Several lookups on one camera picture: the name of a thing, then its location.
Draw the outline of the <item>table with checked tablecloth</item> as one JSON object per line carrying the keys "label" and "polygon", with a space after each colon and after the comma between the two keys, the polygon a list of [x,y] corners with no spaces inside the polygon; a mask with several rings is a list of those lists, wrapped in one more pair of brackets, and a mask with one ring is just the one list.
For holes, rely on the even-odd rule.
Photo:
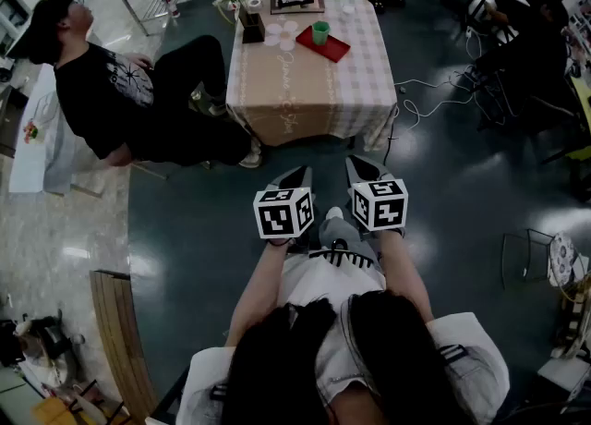
{"label": "table with checked tablecloth", "polygon": [[[286,20],[298,35],[326,21],[330,35],[351,48],[338,62],[298,42],[291,52],[263,42],[242,43],[235,29],[226,103],[239,123],[268,146],[308,137],[357,137],[365,151],[387,143],[397,95],[378,17],[366,0],[324,0],[323,13],[260,14],[264,27]],[[346,16],[342,8],[355,8]]]}

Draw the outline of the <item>person's white shirt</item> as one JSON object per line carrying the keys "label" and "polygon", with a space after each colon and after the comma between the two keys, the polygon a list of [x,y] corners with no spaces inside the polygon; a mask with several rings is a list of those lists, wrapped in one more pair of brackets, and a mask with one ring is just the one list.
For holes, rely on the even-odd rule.
{"label": "person's white shirt", "polygon": [[[286,260],[279,303],[305,306],[326,298],[337,319],[316,359],[317,385],[323,400],[334,398],[362,375],[345,342],[347,300],[354,294],[379,291],[384,276],[375,268],[359,268],[350,261],[334,265],[323,257],[295,255]],[[448,365],[453,384],[480,425],[495,419],[510,388],[507,365],[472,312],[454,313],[428,323],[429,331]],[[223,405],[212,398],[225,382],[234,349],[212,347],[191,359],[176,425],[221,425]]]}

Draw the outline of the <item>black claw hair clip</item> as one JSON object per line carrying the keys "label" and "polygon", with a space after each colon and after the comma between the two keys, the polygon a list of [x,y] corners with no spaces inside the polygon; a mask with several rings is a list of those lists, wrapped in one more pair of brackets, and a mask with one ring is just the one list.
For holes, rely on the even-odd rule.
{"label": "black claw hair clip", "polygon": [[308,257],[310,259],[324,258],[336,267],[340,267],[344,260],[349,261],[360,269],[372,268],[376,264],[370,257],[350,250],[346,241],[341,238],[334,240],[329,249],[310,252]]}

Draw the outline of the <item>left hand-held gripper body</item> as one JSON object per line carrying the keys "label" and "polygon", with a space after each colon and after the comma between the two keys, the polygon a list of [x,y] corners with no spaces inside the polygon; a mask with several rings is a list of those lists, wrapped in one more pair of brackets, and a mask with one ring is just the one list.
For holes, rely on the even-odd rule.
{"label": "left hand-held gripper body", "polygon": [[308,250],[315,221],[312,176],[310,166],[300,165],[256,193],[253,211],[261,239],[272,244],[287,240],[289,252]]}

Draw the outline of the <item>black square vase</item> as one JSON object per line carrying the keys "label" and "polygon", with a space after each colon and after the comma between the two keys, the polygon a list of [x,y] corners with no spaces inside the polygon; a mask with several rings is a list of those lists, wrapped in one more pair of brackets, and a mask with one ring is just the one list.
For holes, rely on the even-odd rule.
{"label": "black square vase", "polygon": [[251,13],[246,6],[241,6],[239,19],[243,26],[242,43],[263,43],[265,41],[265,28],[259,13]]}

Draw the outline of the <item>person's left forearm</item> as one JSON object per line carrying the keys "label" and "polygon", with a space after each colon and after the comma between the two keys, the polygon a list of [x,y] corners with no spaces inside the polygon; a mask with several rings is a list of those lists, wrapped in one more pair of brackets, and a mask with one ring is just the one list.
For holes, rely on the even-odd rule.
{"label": "person's left forearm", "polygon": [[277,306],[283,265],[291,238],[269,240],[236,304],[225,346],[237,346],[245,332],[261,322]]}

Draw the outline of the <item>person's right forearm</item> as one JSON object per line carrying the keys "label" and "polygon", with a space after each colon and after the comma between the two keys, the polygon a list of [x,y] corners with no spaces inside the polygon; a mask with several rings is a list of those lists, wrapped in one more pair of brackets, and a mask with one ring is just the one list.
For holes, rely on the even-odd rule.
{"label": "person's right forearm", "polygon": [[425,323],[434,320],[428,291],[397,231],[379,231],[380,266],[386,286],[396,295],[404,296],[414,303]]}

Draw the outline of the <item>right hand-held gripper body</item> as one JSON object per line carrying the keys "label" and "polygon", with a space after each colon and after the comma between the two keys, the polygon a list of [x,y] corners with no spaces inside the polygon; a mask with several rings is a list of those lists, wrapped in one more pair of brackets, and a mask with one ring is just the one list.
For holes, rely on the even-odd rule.
{"label": "right hand-held gripper body", "polygon": [[368,232],[403,230],[408,208],[404,181],[386,166],[360,155],[345,158],[352,215]]}

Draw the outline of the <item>person's grey trousers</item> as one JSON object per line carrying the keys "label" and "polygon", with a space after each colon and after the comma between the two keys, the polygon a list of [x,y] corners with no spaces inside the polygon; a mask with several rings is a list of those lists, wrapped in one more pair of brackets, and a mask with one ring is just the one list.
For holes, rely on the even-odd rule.
{"label": "person's grey trousers", "polygon": [[373,248],[363,240],[356,227],[340,217],[325,219],[319,228],[319,241],[322,247],[330,248],[332,243],[342,240],[348,251],[374,258]]}

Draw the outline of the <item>red tray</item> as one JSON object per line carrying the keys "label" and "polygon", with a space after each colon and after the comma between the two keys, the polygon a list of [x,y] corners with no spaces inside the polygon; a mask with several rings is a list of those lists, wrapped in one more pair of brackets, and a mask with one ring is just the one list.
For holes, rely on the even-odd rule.
{"label": "red tray", "polygon": [[313,42],[312,26],[307,26],[296,38],[295,41],[300,43],[307,49],[313,51],[318,55],[331,60],[333,63],[338,63],[350,50],[351,46],[348,43],[340,41],[331,35],[328,36],[327,42],[323,45],[317,45]]}

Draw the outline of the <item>black chair with patterned cushion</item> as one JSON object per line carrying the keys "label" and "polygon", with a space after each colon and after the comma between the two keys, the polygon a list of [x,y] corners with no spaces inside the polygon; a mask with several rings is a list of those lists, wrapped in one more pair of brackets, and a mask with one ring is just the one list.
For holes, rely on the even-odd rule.
{"label": "black chair with patterned cushion", "polygon": [[[524,246],[524,264],[512,267],[510,247]],[[584,281],[591,274],[591,259],[583,255],[564,231],[550,235],[534,228],[521,233],[504,233],[501,239],[501,287],[517,282],[533,284],[548,281],[551,287],[566,288]]]}

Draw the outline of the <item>wooden slatted bench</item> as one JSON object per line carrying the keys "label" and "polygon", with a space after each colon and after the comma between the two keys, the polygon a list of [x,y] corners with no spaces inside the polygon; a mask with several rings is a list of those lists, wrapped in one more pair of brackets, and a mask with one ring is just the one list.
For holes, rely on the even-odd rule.
{"label": "wooden slatted bench", "polygon": [[103,349],[115,385],[135,425],[158,405],[139,338],[130,276],[90,272],[90,290]]}

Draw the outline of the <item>white fabric sheet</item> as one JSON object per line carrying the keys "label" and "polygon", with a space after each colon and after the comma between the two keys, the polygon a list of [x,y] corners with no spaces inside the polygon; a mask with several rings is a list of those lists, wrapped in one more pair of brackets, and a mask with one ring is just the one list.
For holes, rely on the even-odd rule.
{"label": "white fabric sheet", "polygon": [[54,68],[43,65],[19,123],[9,191],[67,194],[75,155],[76,137],[58,102]]}

